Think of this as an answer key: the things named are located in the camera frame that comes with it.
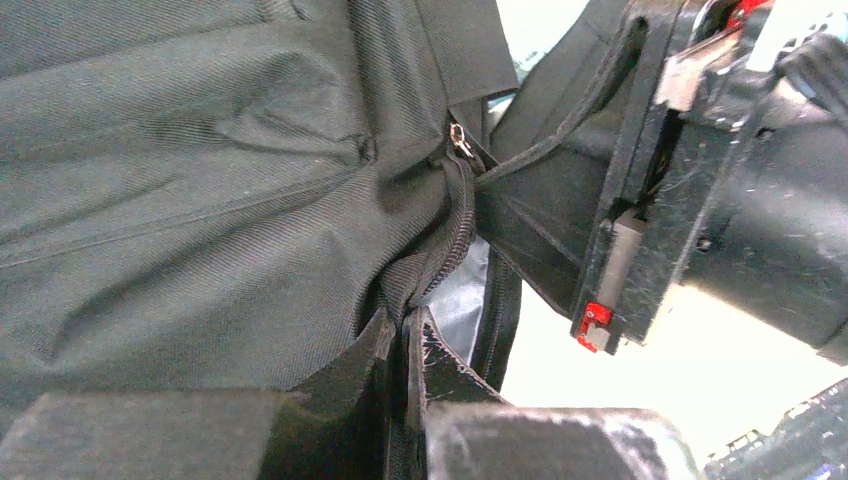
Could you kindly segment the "black student backpack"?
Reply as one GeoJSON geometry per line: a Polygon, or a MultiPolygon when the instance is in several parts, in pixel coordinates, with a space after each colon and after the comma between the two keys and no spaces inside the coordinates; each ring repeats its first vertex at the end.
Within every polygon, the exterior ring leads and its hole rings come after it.
{"type": "Polygon", "coordinates": [[[46,394],[287,391],[404,321],[476,237],[493,1],[5,1],[1,444],[46,394]]]}

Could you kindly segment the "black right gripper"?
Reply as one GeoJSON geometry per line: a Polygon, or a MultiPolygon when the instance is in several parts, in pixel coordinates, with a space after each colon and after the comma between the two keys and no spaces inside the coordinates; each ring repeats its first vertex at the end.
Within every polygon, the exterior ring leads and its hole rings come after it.
{"type": "MultiPolygon", "coordinates": [[[[583,16],[531,70],[492,135],[478,225],[557,312],[578,289],[648,24],[583,16]]],[[[847,5],[741,2],[672,50],[594,233],[572,334],[644,342],[697,287],[847,362],[847,5]]]]}

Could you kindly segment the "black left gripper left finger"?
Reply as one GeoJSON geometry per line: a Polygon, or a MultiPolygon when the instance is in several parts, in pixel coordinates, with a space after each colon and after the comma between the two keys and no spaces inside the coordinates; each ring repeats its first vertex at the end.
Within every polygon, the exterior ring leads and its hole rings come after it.
{"type": "Polygon", "coordinates": [[[378,479],[395,337],[377,311],[356,342],[287,391],[46,394],[1,444],[5,479],[378,479]]]}

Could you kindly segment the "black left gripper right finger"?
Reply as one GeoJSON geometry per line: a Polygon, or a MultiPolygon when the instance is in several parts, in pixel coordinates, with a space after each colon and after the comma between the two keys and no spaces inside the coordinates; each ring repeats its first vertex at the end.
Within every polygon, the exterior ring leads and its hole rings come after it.
{"type": "Polygon", "coordinates": [[[634,408],[522,408],[443,340],[428,308],[404,321],[411,479],[696,479],[680,432],[634,408]]]}

